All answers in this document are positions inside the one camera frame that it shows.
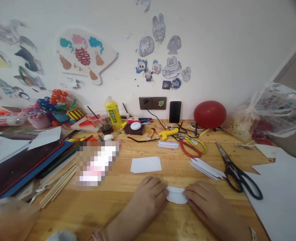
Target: bracelet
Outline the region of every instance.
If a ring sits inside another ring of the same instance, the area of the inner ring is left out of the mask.
[[[257,234],[256,234],[256,232],[251,227],[249,227],[249,228],[251,229],[253,241],[257,241]]]

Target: white paper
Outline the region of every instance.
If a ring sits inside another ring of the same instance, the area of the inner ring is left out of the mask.
[[[182,192],[185,190],[183,188],[179,187],[167,187],[169,190],[169,194],[167,196],[167,200],[176,204],[185,204],[188,202],[188,198],[182,194]]]
[[[262,191],[263,200],[244,189],[246,195],[272,241],[296,240],[296,158],[278,151],[276,163],[263,166],[261,175],[246,172]]]
[[[132,159],[130,171],[132,173],[161,171],[160,158],[144,157]]]
[[[28,151],[36,147],[44,146],[51,142],[57,141],[60,139],[60,135],[61,126],[55,127],[47,131],[43,131],[31,142]]]

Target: smartphone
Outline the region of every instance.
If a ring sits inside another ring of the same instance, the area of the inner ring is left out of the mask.
[[[180,122],[181,101],[171,101],[169,109],[169,123],[177,124]]]

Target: cartoon sticker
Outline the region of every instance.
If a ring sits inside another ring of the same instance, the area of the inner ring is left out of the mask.
[[[177,61],[177,58],[167,58],[167,66],[162,70],[162,75],[167,78],[174,78],[181,72],[181,63]]]
[[[151,70],[147,70],[146,71],[146,74],[145,74],[145,78],[146,78],[146,81],[147,82],[151,82],[151,81],[153,81],[153,79],[152,79],[152,74],[153,74],[154,72],[152,72]]]
[[[181,80],[179,78],[173,79],[170,87],[173,89],[179,89],[181,87]]]
[[[155,74],[159,74],[161,72],[161,65],[158,63],[157,60],[154,60],[154,62],[152,62],[152,72],[154,72]]]
[[[188,82],[190,80],[190,67],[187,67],[186,69],[181,71],[181,75],[182,75],[182,80],[185,82]]]
[[[140,74],[141,72],[146,72],[148,70],[147,60],[138,59],[138,67],[136,67],[136,73]]]
[[[174,35],[169,40],[167,49],[169,49],[168,54],[178,54],[177,50],[181,48],[181,39],[179,36]]]
[[[155,41],[164,39],[166,36],[166,25],[164,24],[164,16],[162,13],[159,14],[158,19],[156,16],[152,18],[152,34],[155,37]]]
[[[155,44],[150,36],[143,37],[140,40],[139,54],[141,57],[145,57],[151,54],[154,51],[154,49],[155,49]]]
[[[170,86],[171,86],[171,81],[169,80],[164,80],[162,82],[162,89],[170,89]]]

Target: electrical outlet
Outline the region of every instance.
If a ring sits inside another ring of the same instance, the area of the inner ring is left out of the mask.
[[[153,109],[152,97],[139,97],[139,105],[140,109]]]
[[[154,109],[160,109],[160,110],[166,109],[167,97],[153,97],[152,101],[153,101]]]

